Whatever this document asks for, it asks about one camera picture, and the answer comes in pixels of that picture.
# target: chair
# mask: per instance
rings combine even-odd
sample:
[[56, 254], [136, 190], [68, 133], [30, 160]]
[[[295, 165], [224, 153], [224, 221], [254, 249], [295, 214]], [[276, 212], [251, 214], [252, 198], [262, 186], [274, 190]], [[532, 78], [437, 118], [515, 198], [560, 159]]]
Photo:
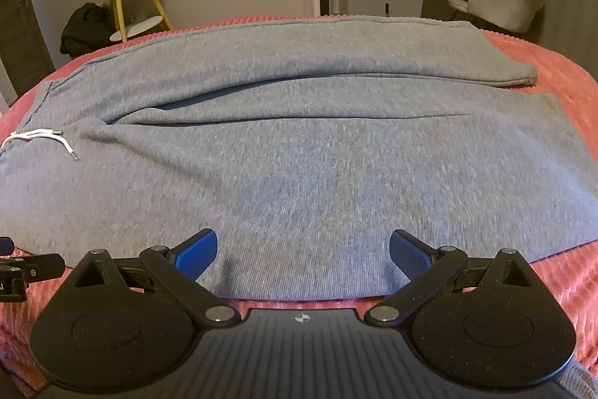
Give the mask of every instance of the chair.
[[458, 12], [472, 14], [486, 22], [513, 33], [526, 33], [546, 0], [448, 0]]

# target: pink blanket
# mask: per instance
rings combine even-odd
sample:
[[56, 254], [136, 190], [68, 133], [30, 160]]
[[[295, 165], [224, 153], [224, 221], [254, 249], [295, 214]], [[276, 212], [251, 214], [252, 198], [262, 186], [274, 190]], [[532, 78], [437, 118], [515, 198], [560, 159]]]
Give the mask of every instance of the pink blanket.
[[[217, 25], [243, 24], [277, 18], [244, 18]], [[520, 88], [527, 93], [552, 92], [577, 128], [594, 158], [598, 160], [598, 84], [581, 67], [564, 56], [498, 33], [484, 32], [488, 39], [512, 58], [533, 63], [537, 66], [538, 80], [533, 87]], [[166, 33], [131, 40], [80, 56], [61, 69], [49, 75], [46, 80], [65, 77], [86, 61], [123, 47], [139, 44], [147, 39]], [[15, 130], [17, 124], [31, 107], [36, 89], [25, 94], [7, 114], [0, 118], [0, 140]], [[18, 243], [18, 236], [12, 236]], [[577, 331], [575, 358], [598, 377], [598, 242], [593, 242], [533, 264], [535, 271], [552, 291], [567, 312]], [[28, 395], [44, 385], [39, 371], [33, 363], [28, 348], [31, 326], [44, 308], [62, 279], [33, 284], [28, 290], [29, 299], [21, 304], [0, 304], [0, 361], [5, 370], [13, 375], [20, 388]], [[354, 307], [363, 316], [364, 312], [378, 302], [379, 298], [361, 298], [345, 301], [322, 301], [308, 303], [276, 303], [270, 301], [232, 301], [242, 315], [250, 308], [317, 309]]]

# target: gray fabric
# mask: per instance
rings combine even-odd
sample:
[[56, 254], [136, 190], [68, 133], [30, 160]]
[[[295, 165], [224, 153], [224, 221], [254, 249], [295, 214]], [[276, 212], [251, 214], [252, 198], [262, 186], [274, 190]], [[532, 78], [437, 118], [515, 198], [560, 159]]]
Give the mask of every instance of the gray fabric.
[[155, 40], [40, 89], [20, 130], [63, 130], [81, 161], [58, 142], [11, 142], [0, 233], [73, 265], [211, 227], [219, 254], [200, 282], [275, 300], [394, 292], [396, 228], [474, 256], [546, 257], [593, 240], [598, 173], [554, 96], [482, 85], [534, 77], [462, 22]]
[[598, 383], [587, 368], [575, 360], [559, 379], [560, 385], [575, 399], [598, 399]]

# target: bed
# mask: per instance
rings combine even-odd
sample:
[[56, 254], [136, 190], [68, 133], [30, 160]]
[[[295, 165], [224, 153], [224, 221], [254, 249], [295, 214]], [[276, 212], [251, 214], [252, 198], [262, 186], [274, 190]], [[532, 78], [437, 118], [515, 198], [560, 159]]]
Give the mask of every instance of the bed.
[[[204, 26], [244, 24], [278, 18], [244, 18], [226, 23]], [[56, 80], [71, 74], [89, 60], [107, 53], [135, 46], [150, 39], [166, 36], [169, 33], [157, 33], [131, 40], [125, 44], [109, 47], [89, 55], [81, 56], [46, 80]], [[565, 57], [536, 46], [534, 44], [498, 33], [485, 31], [484, 35], [508, 56], [515, 60], [531, 63], [538, 71], [537, 83], [525, 88], [514, 88], [525, 93], [551, 92], [567, 113], [573, 127], [584, 140], [585, 145], [598, 160], [598, 85], [581, 67]], [[10, 134], [21, 121], [35, 98], [36, 88], [23, 96], [8, 113], [0, 119], [0, 140]], [[18, 236], [13, 236], [18, 246]], [[26, 249], [16, 250], [16, 255], [23, 255]], [[598, 326], [595, 316], [598, 314], [598, 243], [591, 242], [552, 257], [537, 261], [534, 269], [552, 291], [558, 302], [565, 309], [573, 322], [578, 344], [575, 358], [587, 367], [594, 376], [598, 376]], [[29, 288], [29, 299], [22, 304], [0, 304], [0, 359], [20, 388], [26, 394], [33, 394], [43, 386], [43, 379], [38, 373], [28, 350], [28, 335], [35, 317], [43, 309], [61, 280], [37, 283]], [[360, 298], [342, 301], [246, 301], [231, 300], [232, 305], [246, 314], [252, 307], [313, 309], [354, 307], [363, 313], [380, 299]]]

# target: dark wooden door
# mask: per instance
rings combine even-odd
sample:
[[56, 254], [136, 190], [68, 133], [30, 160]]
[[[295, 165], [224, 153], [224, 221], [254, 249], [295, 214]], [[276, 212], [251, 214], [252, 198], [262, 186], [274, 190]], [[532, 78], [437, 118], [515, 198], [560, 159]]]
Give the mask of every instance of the dark wooden door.
[[31, 0], [0, 0], [0, 58], [18, 96], [54, 71]]

